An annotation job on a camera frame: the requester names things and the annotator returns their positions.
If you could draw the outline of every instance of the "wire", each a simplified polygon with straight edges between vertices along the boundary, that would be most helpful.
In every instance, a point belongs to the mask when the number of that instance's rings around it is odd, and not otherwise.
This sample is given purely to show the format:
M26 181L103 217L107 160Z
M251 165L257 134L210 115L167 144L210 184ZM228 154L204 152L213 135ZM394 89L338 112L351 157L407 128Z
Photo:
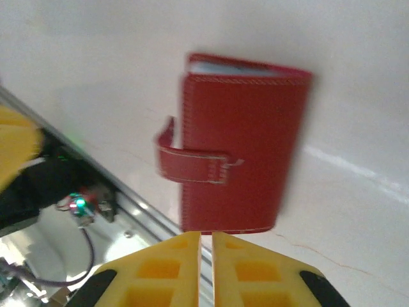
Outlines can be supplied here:
M72 281L52 281L52 280L41 279L41 278L35 277L32 273L27 271L27 269L23 269L21 267L16 267L15 265L8 264L7 261L3 259L0 259L0 269L8 271L19 278L23 278L33 283L37 283L39 285L43 285L47 287L62 288L62 287L68 287L68 286L75 285L76 283L83 281L88 276L88 274L91 272L94 266L94 263L95 263L95 249L94 249L94 245L92 244L91 238L89 237L85 229L81 228L80 231L82 232L82 234L84 235L88 243L89 252L90 252L88 267L86 269L85 274L82 275L80 278L77 278Z

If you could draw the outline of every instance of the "crack on surface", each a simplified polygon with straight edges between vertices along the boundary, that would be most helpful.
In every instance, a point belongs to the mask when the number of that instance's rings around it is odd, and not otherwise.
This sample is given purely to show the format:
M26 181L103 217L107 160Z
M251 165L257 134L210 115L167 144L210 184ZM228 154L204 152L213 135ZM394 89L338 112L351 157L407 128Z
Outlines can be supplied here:
M367 272L367 271L365 271L365 270L359 269L359 268L357 268L357 267L352 267L352 266L350 266L350 265L340 264L340 263L336 262L335 260L329 258L328 256L325 256L323 253L320 253L320 252L317 251L316 249L313 249L313 248L311 248L311 247L309 247L309 246L306 246L306 245L293 243L293 242L292 242L291 240L289 240L285 235L281 235L280 233L275 233L275 232L272 231L272 230L271 230L271 232L272 232L275 236L280 237L280 238L283 238L285 241L287 241L288 243L290 243L290 244L291 244L292 246L294 246L294 247L308 249L308 250L310 250L310 251L313 251L313 252L316 253L316 254L319 254L321 257L327 259L328 261L332 262L333 264L335 264L335 265L338 266L338 267L344 267L345 269L350 269L350 270L353 270L353 271L357 271L357 272L364 273L365 275L368 275L368 276L374 278L379 284L381 284L383 287L387 288L388 290L392 291L393 293L400 294L401 296L404 296L404 297L406 297L406 298L409 299L409 295L407 295L407 294L405 294L405 293L403 293L403 292L401 292L401 291L399 291L399 290L396 290L396 289L392 288L391 286L389 286L389 285L387 285L386 283L384 283L378 276L376 276L376 275L374 275L374 274L372 274L372 273L370 273L370 272Z

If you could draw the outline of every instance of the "white surface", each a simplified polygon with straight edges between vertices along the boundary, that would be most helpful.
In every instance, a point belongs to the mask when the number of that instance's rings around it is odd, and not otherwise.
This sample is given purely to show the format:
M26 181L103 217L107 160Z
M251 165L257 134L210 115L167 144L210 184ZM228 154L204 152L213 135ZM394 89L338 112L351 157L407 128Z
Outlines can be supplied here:
M312 70L286 208L245 236L319 267L352 306L409 306L409 3L0 2L3 84L177 221L151 139L189 51Z

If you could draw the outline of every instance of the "red wallet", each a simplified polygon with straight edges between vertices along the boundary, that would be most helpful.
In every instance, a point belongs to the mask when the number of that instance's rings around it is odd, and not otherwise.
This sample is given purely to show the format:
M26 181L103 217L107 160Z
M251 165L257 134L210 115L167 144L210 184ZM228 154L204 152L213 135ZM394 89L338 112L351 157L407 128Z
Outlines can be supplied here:
M174 118L157 138L160 174L181 183L181 228L203 233L271 229L312 74L191 54L183 79L181 149Z

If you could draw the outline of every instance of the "purple wire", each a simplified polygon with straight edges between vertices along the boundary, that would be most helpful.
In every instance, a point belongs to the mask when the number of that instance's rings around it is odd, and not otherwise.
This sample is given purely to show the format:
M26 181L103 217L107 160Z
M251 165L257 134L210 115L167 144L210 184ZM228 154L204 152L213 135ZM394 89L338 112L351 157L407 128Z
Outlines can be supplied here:
M89 252L90 252L90 260L89 260L89 265L86 269L86 272L84 275L82 275L80 278L77 278L72 281L52 281L52 280L46 280L46 279L41 279L35 277L33 274L31 274L29 271L27 271L24 268L21 267L16 267L14 265L8 264L5 260L0 260L0 268L2 268L5 271L13 273L15 276L19 278L26 279L28 281L32 281L33 283L37 283L39 285L47 286L47 287L68 287L75 285L76 283L79 283L83 281L91 272L94 263L95 263L95 250L94 250L94 245L92 244L91 238L89 237L87 231L85 229L80 229L82 234L85 236L85 239L88 243L89 246Z

